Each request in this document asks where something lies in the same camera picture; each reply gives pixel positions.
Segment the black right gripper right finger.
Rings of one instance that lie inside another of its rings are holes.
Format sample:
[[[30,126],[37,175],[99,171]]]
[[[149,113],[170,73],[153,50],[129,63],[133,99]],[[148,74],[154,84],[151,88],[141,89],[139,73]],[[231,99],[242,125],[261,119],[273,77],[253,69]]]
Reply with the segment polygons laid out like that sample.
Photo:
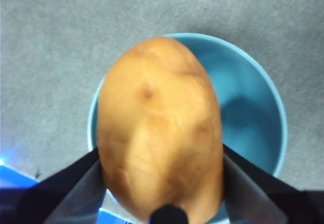
[[[323,223],[323,191],[300,191],[223,148],[230,223]]]

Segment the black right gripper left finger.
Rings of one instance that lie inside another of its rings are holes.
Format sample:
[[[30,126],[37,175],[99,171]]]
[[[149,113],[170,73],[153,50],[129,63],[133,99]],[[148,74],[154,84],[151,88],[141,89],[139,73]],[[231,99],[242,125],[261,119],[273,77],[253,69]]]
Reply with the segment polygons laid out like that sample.
[[[95,148],[29,188],[1,189],[1,223],[96,223],[105,193]]]

